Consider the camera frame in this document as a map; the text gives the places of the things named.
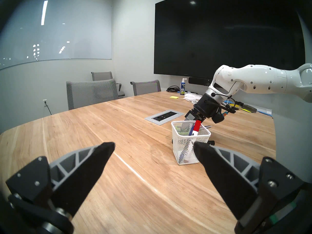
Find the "conference table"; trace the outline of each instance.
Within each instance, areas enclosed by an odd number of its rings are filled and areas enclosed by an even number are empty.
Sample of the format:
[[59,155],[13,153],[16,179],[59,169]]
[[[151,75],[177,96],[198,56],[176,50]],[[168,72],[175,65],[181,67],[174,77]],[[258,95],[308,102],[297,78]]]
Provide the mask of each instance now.
[[[178,165],[170,122],[158,126],[145,117],[193,106],[178,93],[156,92],[90,105],[47,116],[0,135],[1,189],[5,181],[38,156],[52,162],[64,154],[102,142],[116,148],[102,176],[72,220],[75,233],[234,233],[236,219],[201,163]],[[184,120],[184,115],[174,119]],[[275,158],[270,116],[237,111],[212,125],[216,146],[260,163]]]

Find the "chair backrest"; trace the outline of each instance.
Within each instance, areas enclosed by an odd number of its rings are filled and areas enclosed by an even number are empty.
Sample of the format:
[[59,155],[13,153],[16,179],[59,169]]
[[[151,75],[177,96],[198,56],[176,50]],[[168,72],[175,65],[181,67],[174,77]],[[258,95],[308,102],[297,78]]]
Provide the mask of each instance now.
[[68,109],[118,99],[115,79],[66,82]]
[[92,80],[110,80],[113,78],[112,72],[91,72]]
[[143,95],[143,94],[161,91],[159,80],[147,81],[147,82],[131,81],[130,84],[133,85],[134,95]]

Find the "black tv screen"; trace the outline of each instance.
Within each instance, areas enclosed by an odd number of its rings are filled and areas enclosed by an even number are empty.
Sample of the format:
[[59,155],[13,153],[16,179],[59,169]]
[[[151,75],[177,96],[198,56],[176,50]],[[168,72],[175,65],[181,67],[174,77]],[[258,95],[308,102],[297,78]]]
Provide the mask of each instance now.
[[221,65],[293,70],[300,20],[284,0],[165,0],[155,5],[154,74],[212,79]]

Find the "white cloth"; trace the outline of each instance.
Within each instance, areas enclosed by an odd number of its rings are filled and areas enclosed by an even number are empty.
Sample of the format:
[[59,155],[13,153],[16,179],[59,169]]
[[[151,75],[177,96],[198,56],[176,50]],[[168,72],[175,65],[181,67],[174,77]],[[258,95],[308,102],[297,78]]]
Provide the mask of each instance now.
[[186,93],[184,95],[184,99],[187,101],[192,101],[192,100],[200,100],[200,98],[202,98],[202,95],[198,95],[196,93]]

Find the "spray bottle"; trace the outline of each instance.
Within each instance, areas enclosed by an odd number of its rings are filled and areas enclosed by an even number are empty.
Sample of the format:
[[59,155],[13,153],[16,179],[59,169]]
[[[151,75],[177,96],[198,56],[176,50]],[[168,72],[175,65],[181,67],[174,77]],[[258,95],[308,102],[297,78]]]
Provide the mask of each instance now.
[[181,82],[181,87],[180,87],[180,95],[184,95],[185,93],[185,80],[187,80],[187,78],[183,78],[182,82]]

